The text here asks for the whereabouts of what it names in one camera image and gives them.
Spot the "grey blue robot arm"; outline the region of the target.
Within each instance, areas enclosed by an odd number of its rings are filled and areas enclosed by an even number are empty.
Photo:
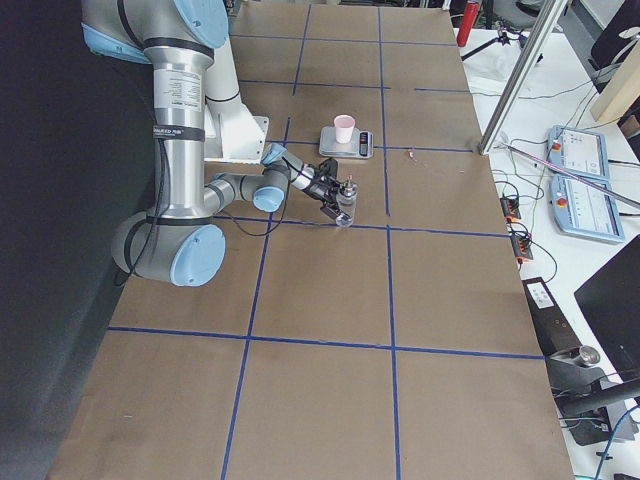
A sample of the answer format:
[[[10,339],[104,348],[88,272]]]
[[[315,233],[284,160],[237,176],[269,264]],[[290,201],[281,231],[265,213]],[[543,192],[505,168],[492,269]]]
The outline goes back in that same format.
[[[99,55],[153,69],[156,199],[124,221],[112,256],[126,273],[198,287],[218,272],[226,239],[216,214],[236,201],[281,209],[291,188],[341,226],[355,193],[328,159],[310,165],[268,143],[268,121],[241,99],[221,1],[86,1],[82,28]]]

